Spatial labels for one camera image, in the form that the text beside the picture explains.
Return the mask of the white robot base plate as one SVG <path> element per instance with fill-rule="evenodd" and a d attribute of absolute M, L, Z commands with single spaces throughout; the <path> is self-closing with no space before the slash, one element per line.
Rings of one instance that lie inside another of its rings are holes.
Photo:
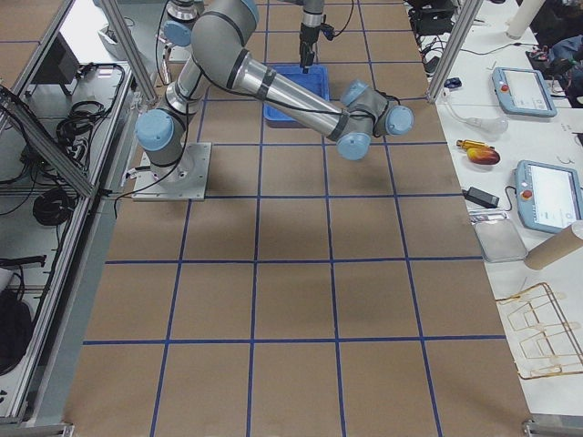
<path fill-rule="evenodd" d="M 206 196 L 212 144 L 189 142 L 179 165 L 162 178 L 166 171 L 150 165 L 146 152 L 142 153 L 141 166 L 148 167 L 137 174 L 131 195 L 136 201 L 203 201 Z"/>

